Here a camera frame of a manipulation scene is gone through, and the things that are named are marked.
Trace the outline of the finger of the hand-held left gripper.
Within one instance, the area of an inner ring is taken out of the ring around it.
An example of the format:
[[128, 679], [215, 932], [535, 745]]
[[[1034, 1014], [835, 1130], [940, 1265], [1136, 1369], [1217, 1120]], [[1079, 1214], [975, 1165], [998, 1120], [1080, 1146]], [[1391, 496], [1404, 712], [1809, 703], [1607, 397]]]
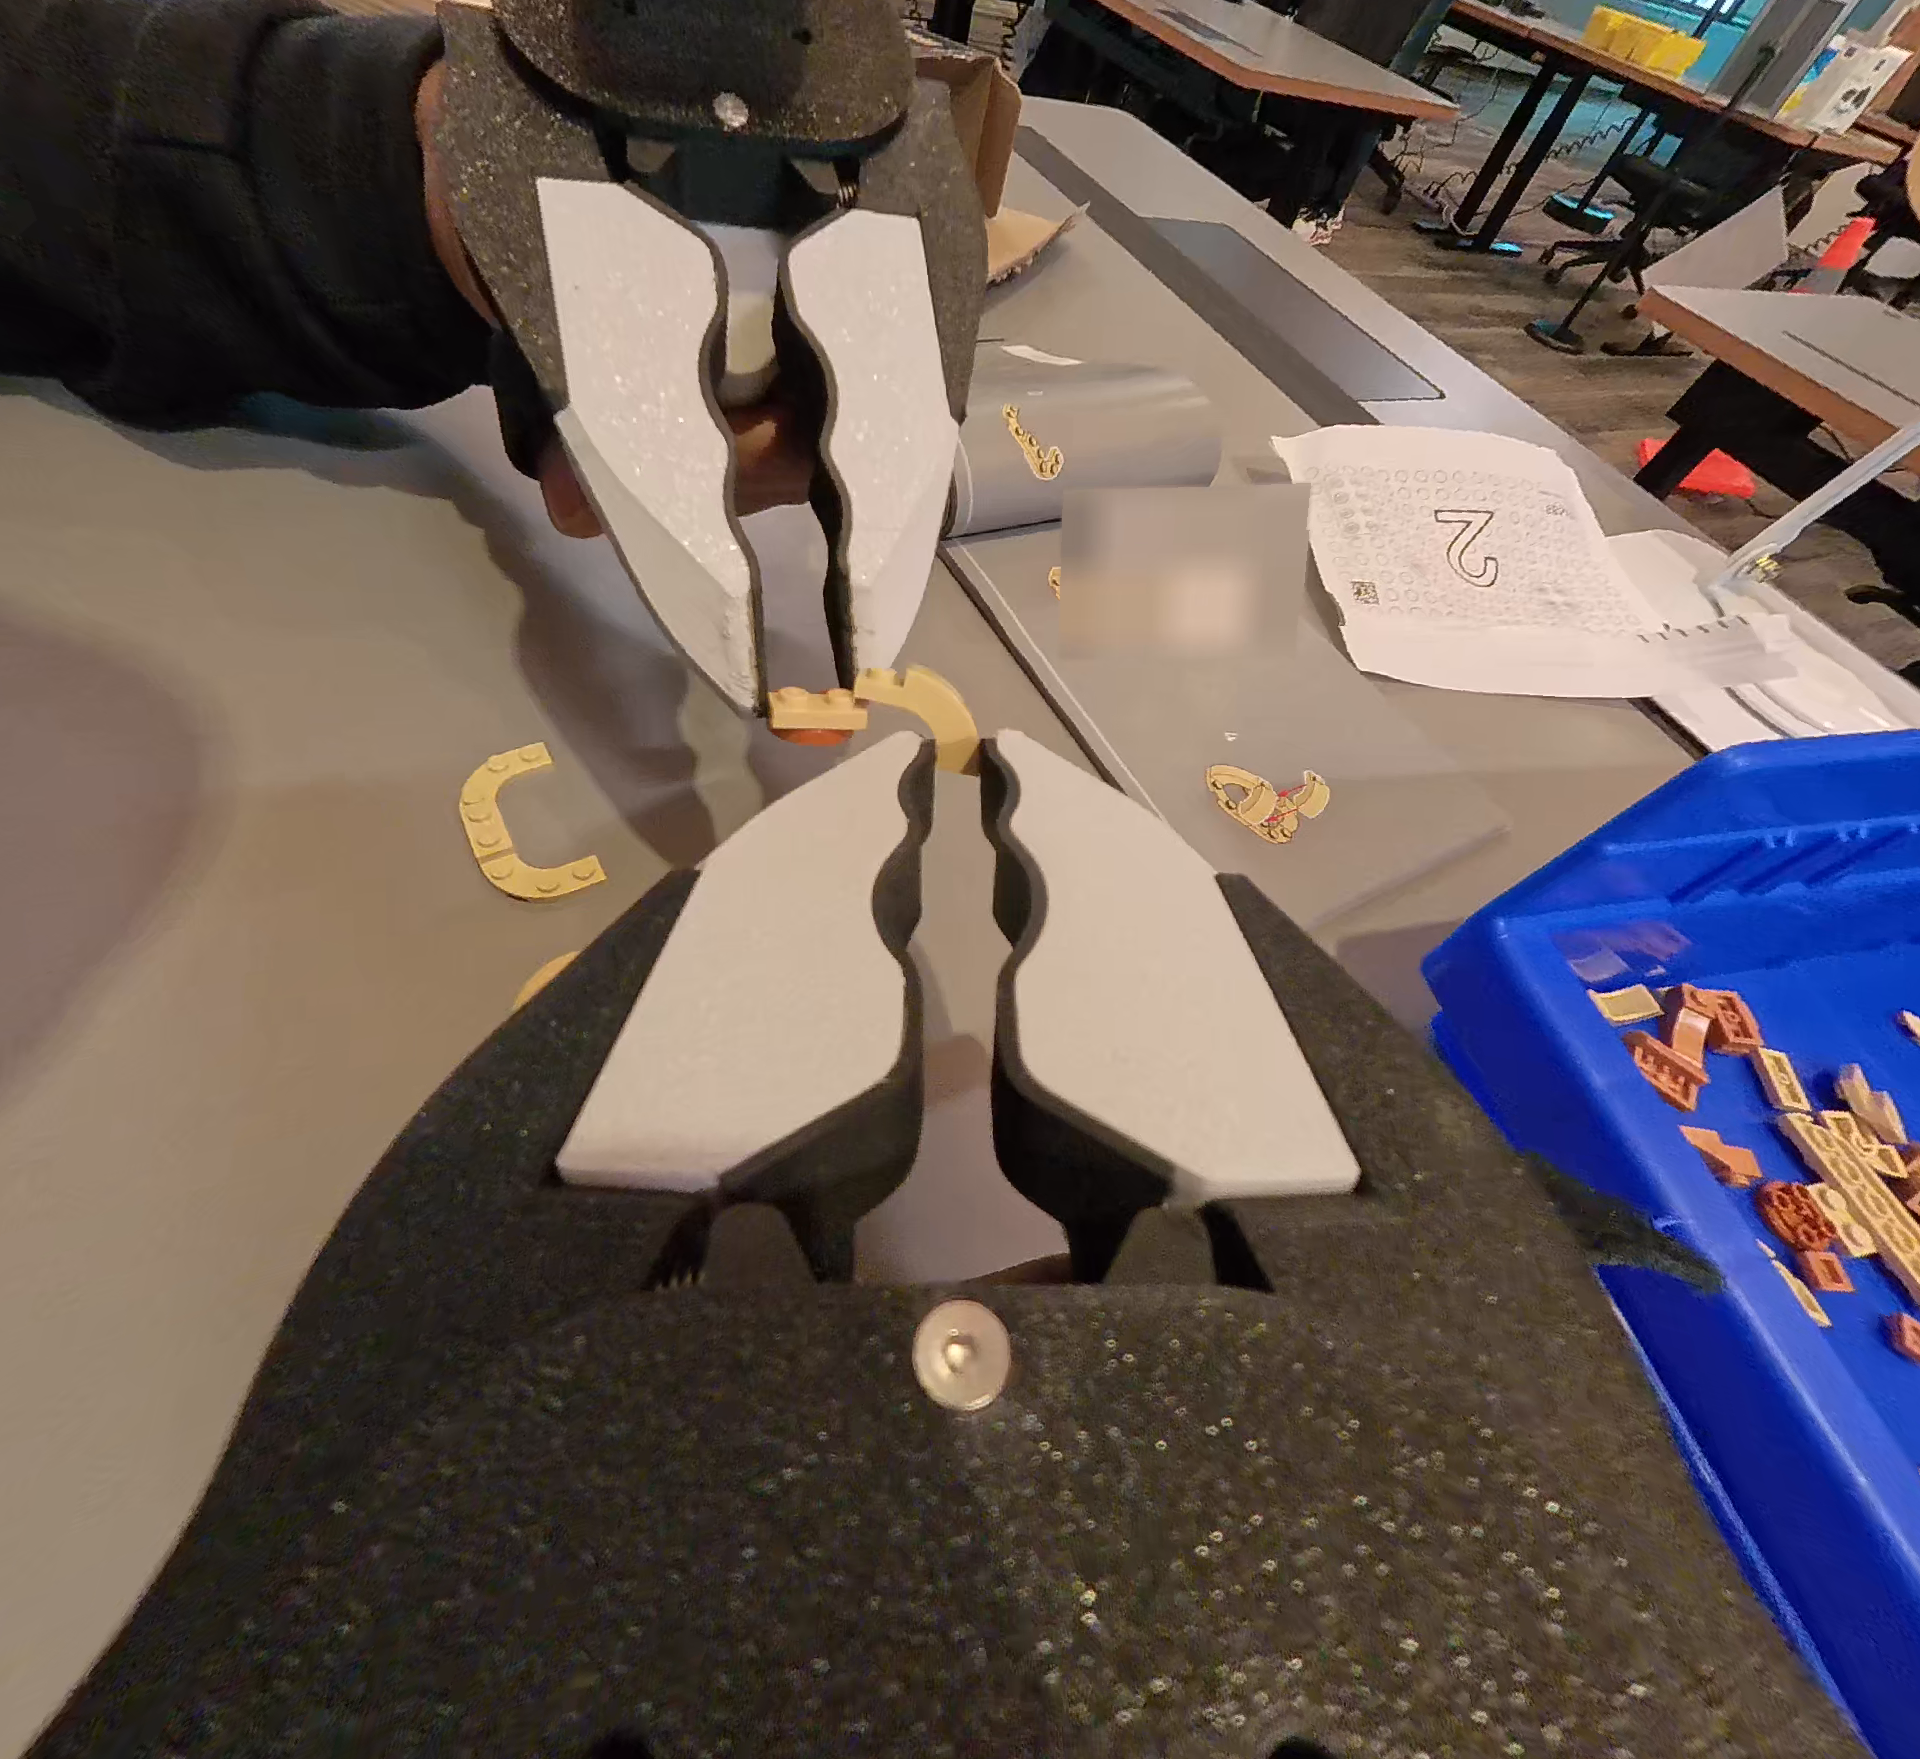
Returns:
[[731, 511], [736, 451], [715, 395], [726, 266], [640, 192], [541, 177], [558, 325], [556, 427], [660, 632], [733, 711], [766, 701], [755, 562]]
[[841, 683], [894, 667], [947, 517], [957, 424], [920, 224], [843, 211], [782, 261], [794, 366], [822, 397], [817, 512]]

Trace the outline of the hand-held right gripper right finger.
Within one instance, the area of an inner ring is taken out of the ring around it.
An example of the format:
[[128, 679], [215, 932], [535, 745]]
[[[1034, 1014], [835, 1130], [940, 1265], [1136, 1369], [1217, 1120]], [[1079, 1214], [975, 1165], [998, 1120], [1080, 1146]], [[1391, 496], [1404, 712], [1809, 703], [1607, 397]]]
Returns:
[[1208, 859], [1036, 739], [983, 745], [994, 1139], [1044, 1211], [1349, 1194], [1361, 1171]]

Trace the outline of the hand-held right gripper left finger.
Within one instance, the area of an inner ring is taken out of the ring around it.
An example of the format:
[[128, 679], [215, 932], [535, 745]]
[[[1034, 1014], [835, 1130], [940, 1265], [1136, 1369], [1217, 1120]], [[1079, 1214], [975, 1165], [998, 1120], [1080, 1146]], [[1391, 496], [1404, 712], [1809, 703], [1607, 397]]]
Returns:
[[880, 1192], [917, 1148], [910, 945], [935, 749], [894, 732], [794, 787], [700, 866], [554, 1171], [571, 1187], [771, 1192], [828, 1122], [894, 1105]]

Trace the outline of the large tan arch brick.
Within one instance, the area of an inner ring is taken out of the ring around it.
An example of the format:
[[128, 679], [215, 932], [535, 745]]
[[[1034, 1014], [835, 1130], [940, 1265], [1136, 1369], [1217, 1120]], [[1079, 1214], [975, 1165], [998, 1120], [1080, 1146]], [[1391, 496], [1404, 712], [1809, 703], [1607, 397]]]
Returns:
[[869, 667], [851, 687], [864, 707], [906, 712], [924, 727], [935, 747], [938, 770], [975, 776], [980, 734], [957, 691], [929, 667]]
[[516, 904], [556, 904], [607, 879], [597, 857], [584, 855], [553, 866], [535, 866], [516, 849], [499, 811], [499, 793], [511, 780], [547, 770], [551, 765], [553, 757], [543, 740], [514, 747], [489, 754], [468, 774], [459, 793], [459, 823], [471, 859], [488, 884]]

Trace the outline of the pile of small toy bricks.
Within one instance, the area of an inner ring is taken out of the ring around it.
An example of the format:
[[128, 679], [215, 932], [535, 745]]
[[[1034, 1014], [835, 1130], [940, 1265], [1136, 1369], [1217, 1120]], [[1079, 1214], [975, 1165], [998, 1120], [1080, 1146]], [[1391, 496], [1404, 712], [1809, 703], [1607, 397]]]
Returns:
[[1655, 1224], [1916, 1397], [1916, 949], [1707, 964], [1609, 936], [1573, 958]]

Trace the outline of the person's left forearm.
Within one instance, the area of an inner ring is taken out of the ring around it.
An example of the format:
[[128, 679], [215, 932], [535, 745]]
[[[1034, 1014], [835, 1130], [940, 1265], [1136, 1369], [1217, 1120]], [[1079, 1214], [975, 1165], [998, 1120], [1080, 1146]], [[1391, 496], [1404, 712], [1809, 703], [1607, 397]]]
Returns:
[[137, 427], [485, 382], [427, 214], [441, 53], [312, 0], [1, 0], [4, 376]]

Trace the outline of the wooden office desk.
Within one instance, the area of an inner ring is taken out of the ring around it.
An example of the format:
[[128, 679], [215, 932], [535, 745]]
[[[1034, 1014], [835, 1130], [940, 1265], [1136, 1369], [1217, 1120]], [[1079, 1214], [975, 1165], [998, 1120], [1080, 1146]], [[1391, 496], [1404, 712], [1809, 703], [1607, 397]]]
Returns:
[[1917, 417], [1917, 317], [1854, 295], [1647, 286], [1640, 318], [1840, 434]]
[[[1253, 0], [1000, 0], [1036, 47], [1027, 101], [1112, 107], [1195, 157], [1284, 227], [1323, 219], [1341, 157], [1458, 121], [1420, 88]], [[972, 0], [938, 0], [941, 38], [970, 42]]]
[[1906, 157], [1913, 131], [1866, 116], [1866, 125], [1838, 131], [1812, 131], [1790, 125], [1776, 113], [1765, 113], [1758, 89], [1773, 68], [1773, 50], [1761, 48], [1753, 68], [1731, 96], [1701, 89], [1686, 75], [1670, 75], [1640, 64], [1620, 53], [1587, 42], [1578, 33], [1546, 17], [1518, 17], [1481, 0], [1454, 0], [1449, 25], [1502, 53], [1524, 57], [1535, 77], [1518, 106], [1501, 127], [1501, 135], [1464, 192], [1451, 223], [1429, 228], [1436, 245], [1454, 253], [1516, 253], [1505, 240], [1505, 228], [1535, 187], [1543, 164], [1563, 137], [1574, 107], [1593, 85], [1609, 83], [1655, 125], [1660, 137], [1674, 142], [1668, 164], [1636, 162], [1627, 143], [1601, 166], [1601, 177], [1620, 174], [1655, 176], [1657, 189], [1632, 201], [1627, 224], [1606, 251], [1587, 249], [1555, 258], [1549, 282], [1581, 263], [1595, 266], [1595, 278], [1563, 317], [1535, 320], [1528, 338], [1563, 356], [1585, 351], [1577, 332], [1582, 309], [1607, 282], [1632, 282], [1652, 258], [1647, 240], [1657, 228], [1677, 233], [1682, 213], [1697, 213], [1697, 228], [1709, 228], [1763, 189], [1786, 180], [1821, 180], [1844, 164], [1885, 166]]

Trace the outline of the person's left hand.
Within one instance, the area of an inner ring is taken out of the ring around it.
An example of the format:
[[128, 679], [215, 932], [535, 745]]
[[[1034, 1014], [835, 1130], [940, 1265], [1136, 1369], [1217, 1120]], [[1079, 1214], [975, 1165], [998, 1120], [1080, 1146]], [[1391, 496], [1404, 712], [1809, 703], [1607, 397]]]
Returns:
[[[726, 300], [710, 278], [690, 295], [624, 300], [621, 317], [628, 318], [633, 309], [645, 318], [650, 342], [678, 351], [700, 378], [707, 373], [711, 345], [726, 345]], [[488, 376], [505, 459], [537, 484], [554, 530], [575, 541], [599, 539], [602, 524], [544, 405], [541, 383], [505, 332], [491, 334]], [[731, 409], [723, 424], [731, 431], [731, 507], [739, 517], [808, 498], [817, 447], [808, 422], [796, 420], [781, 393], [768, 404], [747, 402]]]

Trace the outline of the brown cardboard piece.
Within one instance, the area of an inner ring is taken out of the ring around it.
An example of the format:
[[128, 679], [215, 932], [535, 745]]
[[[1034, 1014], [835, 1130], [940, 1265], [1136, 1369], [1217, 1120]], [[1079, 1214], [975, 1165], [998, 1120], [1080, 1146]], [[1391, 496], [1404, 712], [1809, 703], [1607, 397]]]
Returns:
[[912, 29], [908, 44], [915, 72], [947, 89], [954, 127], [972, 168], [972, 182], [983, 213], [986, 265], [990, 286], [1021, 277], [1070, 233], [1085, 207], [1060, 219], [1004, 208], [1004, 189], [1021, 131], [1021, 89], [998, 60]]

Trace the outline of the grey instruction booklet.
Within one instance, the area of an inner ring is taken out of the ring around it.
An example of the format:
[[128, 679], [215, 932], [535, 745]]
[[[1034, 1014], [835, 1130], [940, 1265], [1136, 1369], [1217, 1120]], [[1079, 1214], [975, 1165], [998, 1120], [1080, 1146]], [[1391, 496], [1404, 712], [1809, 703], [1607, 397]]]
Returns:
[[[1174, 606], [1085, 645], [1059, 568], [1098, 537]], [[1225, 461], [1183, 373], [977, 348], [943, 558], [1095, 768], [1309, 930], [1507, 832], [1326, 635], [1306, 491]]]

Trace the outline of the white printed paper sheet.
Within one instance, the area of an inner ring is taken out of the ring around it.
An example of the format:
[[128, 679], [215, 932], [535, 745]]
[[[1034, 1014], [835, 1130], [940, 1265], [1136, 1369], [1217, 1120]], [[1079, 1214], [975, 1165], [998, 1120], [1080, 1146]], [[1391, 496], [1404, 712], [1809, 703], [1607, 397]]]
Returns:
[[1781, 683], [1782, 616], [1663, 613], [1570, 469], [1508, 436], [1332, 425], [1275, 436], [1306, 489], [1309, 546], [1352, 664], [1521, 699], [1655, 701]]

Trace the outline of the red object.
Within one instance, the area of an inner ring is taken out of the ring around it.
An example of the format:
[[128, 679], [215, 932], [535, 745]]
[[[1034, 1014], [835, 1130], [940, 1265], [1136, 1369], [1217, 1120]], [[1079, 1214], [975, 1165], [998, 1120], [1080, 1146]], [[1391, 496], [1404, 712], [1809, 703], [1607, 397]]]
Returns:
[[1634, 484], [1650, 498], [1720, 498], [1751, 503], [1756, 476], [1720, 451], [1712, 434], [1695, 427], [1672, 427], [1665, 436], [1636, 443]]

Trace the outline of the yellow box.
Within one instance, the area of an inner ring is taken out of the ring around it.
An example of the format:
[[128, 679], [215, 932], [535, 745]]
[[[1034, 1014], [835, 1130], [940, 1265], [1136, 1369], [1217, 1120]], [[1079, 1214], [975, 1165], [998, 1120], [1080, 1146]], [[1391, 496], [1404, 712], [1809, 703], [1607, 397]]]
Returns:
[[1680, 78], [1697, 60], [1703, 40], [1657, 18], [1641, 18], [1612, 7], [1588, 15], [1581, 42], [1609, 58]]

